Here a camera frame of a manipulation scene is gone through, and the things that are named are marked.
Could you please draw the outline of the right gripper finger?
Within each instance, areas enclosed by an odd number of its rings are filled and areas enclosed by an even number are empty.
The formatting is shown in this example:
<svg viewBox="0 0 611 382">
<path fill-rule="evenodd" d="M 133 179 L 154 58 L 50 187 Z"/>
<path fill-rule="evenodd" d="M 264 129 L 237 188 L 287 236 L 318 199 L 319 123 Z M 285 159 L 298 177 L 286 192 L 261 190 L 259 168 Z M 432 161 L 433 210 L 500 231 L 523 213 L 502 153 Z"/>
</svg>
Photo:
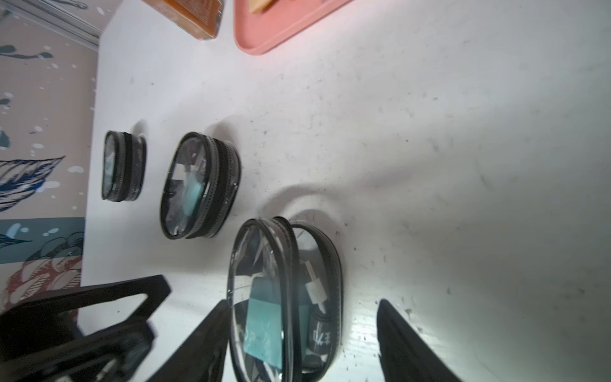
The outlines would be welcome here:
<svg viewBox="0 0 611 382">
<path fill-rule="evenodd" d="M 460 381 L 386 299 L 380 300 L 376 325 L 386 381 Z"/>
<path fill-rule="evenodd" d="M 230 308 L 221 300 L 149 381 L 222 381 L 229 335 Z"/>
</svg>

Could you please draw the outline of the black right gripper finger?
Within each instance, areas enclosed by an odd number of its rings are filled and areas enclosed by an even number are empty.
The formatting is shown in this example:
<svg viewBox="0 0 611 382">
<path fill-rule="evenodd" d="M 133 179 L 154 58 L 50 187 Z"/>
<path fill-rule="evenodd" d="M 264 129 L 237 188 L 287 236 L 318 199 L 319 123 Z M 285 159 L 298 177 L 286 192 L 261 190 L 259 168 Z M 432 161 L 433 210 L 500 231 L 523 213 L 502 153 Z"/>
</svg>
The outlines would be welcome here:
<svg viewBox="0 0 611 382">
<path fill-rule="evenodd" d="M 154 275 L 37 294 L 1 314 L 1 360 L 10 361 L 84 337 L 72 317 L 80 308 L 144 294 L 146 299 L 128 319 L 147 320 L 170 292 L 166 278 Z"/>
<path fill-rule="evenodd" d="M 129 381 L 152 350 L 145 321 L 125 322 L 65 344 L 1 361 L 2 381 Z"/>
</svg>

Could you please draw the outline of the teal charger plug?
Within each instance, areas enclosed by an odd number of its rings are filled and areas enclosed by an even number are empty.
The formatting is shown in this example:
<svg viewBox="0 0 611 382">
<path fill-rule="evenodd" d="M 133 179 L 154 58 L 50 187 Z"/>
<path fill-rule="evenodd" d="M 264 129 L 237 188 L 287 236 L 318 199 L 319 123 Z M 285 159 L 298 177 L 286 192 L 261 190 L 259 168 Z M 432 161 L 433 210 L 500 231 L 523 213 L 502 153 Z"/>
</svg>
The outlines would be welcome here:
<svg viewBox="0 0 611 382">
<path fill-rule="evenodd" d="M 243 349 L 278 370 L 283 369 L 283 322 L 280 286 L 266 277 L 252 280 Z"/>
<path fill-rule="evenodd" d="M 200 200 L 202 189 L 202 183 L 196 175 L 189 175 L 186 178 L 181 195 L 181 211 L 185 216 L 192 216 Z"/>
</svg>

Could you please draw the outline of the clear pouch black zipper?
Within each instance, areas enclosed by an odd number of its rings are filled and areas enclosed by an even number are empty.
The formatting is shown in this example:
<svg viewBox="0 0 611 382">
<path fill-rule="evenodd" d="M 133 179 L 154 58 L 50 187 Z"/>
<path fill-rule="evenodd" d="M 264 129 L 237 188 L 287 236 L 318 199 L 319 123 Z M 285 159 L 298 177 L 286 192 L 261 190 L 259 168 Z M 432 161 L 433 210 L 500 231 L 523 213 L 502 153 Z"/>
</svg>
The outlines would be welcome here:
<svg viewBox="0 0 611 382">
<path fill-rule="evenodd" d="M 146 170 L 143 135 L 108 131 L 103 149 L 101 197 L 110 202 L 133 202 L 141 193 Z"/>
</svg>

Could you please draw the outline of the pink tray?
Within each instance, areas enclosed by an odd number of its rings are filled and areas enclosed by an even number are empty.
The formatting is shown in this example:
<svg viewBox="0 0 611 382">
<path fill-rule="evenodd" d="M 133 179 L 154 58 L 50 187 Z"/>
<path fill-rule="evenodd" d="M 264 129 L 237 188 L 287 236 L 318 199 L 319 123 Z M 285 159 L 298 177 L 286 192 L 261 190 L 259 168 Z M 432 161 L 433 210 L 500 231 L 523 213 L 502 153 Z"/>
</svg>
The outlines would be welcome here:
<svg viewBox="0 0 611 382">
<path fill-rule="evenodd" d="M 348 0 L 265 1 L 264 7 L 253 13 L 249 1 L 235 1 L 235 44 L 246 54 L 262 55 L 348 3 Z"/>
</svg>

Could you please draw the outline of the orange pepper spice jar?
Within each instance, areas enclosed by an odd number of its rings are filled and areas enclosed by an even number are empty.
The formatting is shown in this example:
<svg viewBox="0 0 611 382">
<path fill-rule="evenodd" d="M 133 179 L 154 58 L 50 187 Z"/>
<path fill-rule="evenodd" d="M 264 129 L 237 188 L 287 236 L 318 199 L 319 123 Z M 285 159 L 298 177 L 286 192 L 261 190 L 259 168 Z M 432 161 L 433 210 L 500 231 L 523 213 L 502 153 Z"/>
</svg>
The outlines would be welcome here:
<svg viewBox="0 0 611 382">
<path fill-rule="evenodd" d="M 218 35 L 224 11 L 222 0 L 143 0 L 197 40 Z"/>
</svg>

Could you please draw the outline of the yellow folded napkin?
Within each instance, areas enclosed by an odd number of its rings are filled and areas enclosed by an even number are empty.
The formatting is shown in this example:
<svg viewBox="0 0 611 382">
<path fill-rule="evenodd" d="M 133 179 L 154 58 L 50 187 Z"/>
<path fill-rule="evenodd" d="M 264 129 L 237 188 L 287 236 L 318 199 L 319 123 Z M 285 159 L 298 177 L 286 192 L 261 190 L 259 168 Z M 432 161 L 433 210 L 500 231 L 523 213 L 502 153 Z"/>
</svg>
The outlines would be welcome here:
<svg viewBox="0 0 611 382">
<path fill-rule="evenodd" d="M 274 2 L 275 0 L 248 0 L 248 11 L 251 14 L 260 14 Z"/>
</svg>

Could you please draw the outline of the aluminium frame rail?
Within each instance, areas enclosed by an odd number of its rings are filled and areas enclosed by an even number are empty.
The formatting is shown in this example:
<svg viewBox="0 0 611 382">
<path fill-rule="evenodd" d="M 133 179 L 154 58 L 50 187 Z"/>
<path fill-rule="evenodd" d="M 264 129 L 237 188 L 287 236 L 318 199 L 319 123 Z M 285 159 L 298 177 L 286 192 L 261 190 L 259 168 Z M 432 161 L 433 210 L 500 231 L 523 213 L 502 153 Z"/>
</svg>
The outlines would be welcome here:
<svg viewBox="0 0 611 382">
<path fill-rule="evenodd" d="M 97 51 L 103 32 L 84 19 L 84 12 L 88 9 L 89 5 L 85 1 L 3 0 L 1 18 L 7 15 L 24 17 Z"/>
</svg>

